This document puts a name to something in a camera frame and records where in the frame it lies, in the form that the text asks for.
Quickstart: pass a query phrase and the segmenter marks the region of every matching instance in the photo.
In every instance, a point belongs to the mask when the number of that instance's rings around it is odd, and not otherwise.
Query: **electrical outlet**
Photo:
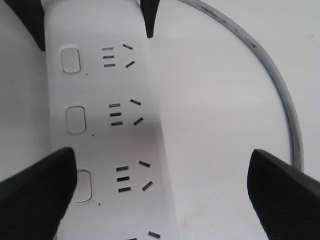
[[[59,1],[45,36],[52,147],[80,169],[57,239],[179,239],[139,6]]]

